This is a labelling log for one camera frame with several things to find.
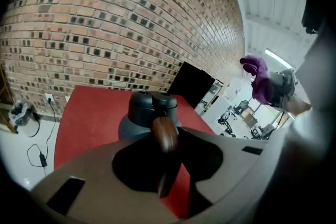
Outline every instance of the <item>purple glove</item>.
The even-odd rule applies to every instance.
[[[267,75],[267,65],[262,58],[247,55],[240,59],[243,69],[256,76],[252,85],[252,97],[261,104],[269,104],[273,97],[273,87]]]

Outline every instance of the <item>ceiling beam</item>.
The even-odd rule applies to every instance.
[[[260,24],[262,26],[268,27],[274,31],[277,31],[280,34],[286,35],[290,38],[292,38],[295,42],[297,42],[298,44],[302,42],[302,39],[299,35],[293,33],[291,30],[289,30],[288,28],[281,26],[279,24],[273,23],[268,19],[263,19],[259,16],[255,16],[252,14],[246,14],[246,20],[254,23],[254,24]]]

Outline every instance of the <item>white ceiling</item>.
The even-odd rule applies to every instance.
[[[301,24],[306,0],[238,0],[245,35],[245,52],[263,57],[270,71],[283,65],[265,55],[268,48],[298,68],[316,35],[306,34]]]

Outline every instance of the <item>red tabletop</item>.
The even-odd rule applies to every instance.
[[[132,93],[76,86],[60,121],[55,146],[55,169],[89,148],[118,141],[118,126],[128,112]],[[182,127],[214,134],[183,97],[179,95],[174,97],[177,99],[177,118]],[[181,192],[184,192],[187,197],[189,191],[186,189],[186,185],[189,184],[189,174],[184,167],[180,169],[176,181],[183,182],[183,184],[174,184],[171,191],[174,193],[176,190],[178,195],[170,195],[169,201],[166,199],[163,202],[176,215],[181,216],[181,207],[176,203],[184,203]]]

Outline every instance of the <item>brick wall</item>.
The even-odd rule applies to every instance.
[[[11,0],[0,46],[14,96],[58,114],[77,84],[166,91],[184,61],[228,84],[244,54],[237,0]]]

